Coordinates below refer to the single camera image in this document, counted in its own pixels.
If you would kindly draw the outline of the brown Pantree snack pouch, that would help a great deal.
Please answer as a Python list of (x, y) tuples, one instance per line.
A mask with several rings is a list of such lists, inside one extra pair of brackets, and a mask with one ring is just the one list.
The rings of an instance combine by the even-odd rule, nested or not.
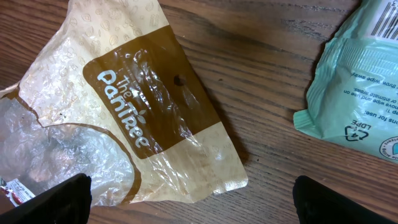
[(24, 202), (77, 174), (94, 206), (194, 203), (248, 184), (157, 1), (70, 1), (1, 92), (1, 179)]

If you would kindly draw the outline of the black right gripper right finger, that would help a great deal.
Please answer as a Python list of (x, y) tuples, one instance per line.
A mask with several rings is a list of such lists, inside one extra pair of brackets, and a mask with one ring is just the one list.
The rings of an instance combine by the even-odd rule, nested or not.
[(292, 194), (300, 224), (395, 224), (305, 175)]

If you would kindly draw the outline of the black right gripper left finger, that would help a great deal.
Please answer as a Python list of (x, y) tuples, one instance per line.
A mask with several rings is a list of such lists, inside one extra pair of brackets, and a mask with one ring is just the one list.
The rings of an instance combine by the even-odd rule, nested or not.
[(2, 224), (87, 224), (91, 177), (77, 174), (1, 215)]

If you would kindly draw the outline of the teal snack bar wrapper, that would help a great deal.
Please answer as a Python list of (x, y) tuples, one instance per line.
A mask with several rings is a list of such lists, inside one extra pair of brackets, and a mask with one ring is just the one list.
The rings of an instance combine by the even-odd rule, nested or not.
[(397, 162), (397, 1), (366, 0), (326, 44), (297, 130)]

